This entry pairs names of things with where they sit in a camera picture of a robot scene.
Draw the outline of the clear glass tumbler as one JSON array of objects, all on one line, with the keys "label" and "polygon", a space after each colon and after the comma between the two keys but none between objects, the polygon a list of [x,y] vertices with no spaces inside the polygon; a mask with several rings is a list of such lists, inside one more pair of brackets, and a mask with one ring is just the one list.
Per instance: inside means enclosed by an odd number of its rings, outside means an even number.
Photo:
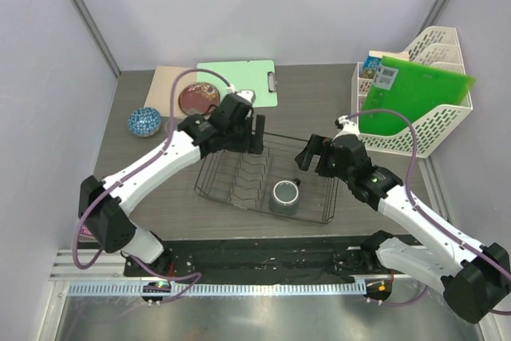
[{"label": "clear glass tumbler", "polygon": [[169,128],[170,128],[170,118],[166,118],[163,124],[164,135],[168,136]]}]

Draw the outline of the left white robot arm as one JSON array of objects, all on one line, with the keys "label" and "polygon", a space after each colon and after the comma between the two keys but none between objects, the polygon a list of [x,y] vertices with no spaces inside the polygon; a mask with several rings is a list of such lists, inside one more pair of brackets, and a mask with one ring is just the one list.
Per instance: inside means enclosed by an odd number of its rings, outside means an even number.
[{"label": "left white robot arm", "polygon": [[230,93],[208,116],[182,121],[172,136],[125,169],[104,180],[81,183],[79,217],[107,253],[121,251],[142,262],[152,276],[169,269],[162,241],[134,224],[130,213],[152,191],[182,169],[220,151],[260,154],[264,117],[253,113],[251,90]]}]

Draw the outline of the grey ceramic mug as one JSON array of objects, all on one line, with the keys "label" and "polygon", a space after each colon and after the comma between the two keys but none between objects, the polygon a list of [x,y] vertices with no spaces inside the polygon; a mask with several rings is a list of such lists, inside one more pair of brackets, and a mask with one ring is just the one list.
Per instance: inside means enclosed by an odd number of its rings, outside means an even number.
[{"label": "grey ceramic mug", "polygon": [[301,180],[280,180],[273,186],[269,199],[269,210],[273,213],[295,216],[299,210]]}]

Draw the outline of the blue patterned bowl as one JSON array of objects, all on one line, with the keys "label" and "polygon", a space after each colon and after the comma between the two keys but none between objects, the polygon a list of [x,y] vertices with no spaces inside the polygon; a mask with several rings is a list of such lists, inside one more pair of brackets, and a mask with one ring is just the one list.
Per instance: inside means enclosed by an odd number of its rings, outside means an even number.
[{"label": "blue patterned bowl", "polygon": [[129,132],[137,137],[151,137],[161,125],[160,113],[151,107],[143,107],[133,111],[128,118]]}]

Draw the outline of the black wire dish rack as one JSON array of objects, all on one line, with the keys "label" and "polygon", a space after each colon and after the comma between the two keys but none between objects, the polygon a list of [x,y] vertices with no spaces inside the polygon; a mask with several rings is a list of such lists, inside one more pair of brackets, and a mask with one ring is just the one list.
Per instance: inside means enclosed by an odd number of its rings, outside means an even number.
[{"label": "black wire dish rack", "polygon": [[[339,181],[315,173],[315,157],[307,171],[295,163],[307,140],[265,133],[261,154],[222,151],[206,157],[195,183],[205,199],[248,211],[316,224],[328,224],[335,216]],[[298,205],[278,208],[272,201],[280,181],[298,184]]]}]

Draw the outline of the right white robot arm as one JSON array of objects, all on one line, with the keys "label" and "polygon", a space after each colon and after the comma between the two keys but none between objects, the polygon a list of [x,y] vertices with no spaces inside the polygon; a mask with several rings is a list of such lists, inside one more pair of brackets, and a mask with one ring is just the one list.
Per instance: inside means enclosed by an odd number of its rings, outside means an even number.
[{"label": "right white robot arm", "polygon": [[445,221],[410,192],[389,169],[373,165],[355,134],[333,139],[313,135],[295,157],[306,171],[313,157],[320,176],[338,178],[352,195],[392,219],[418,240],[419,251],[392,235],[373,235],[360,261],[365,270],[403,272],[442,294],[450,309],[468,323],[479,323],[510,293],[509,253],[484,245]]}]

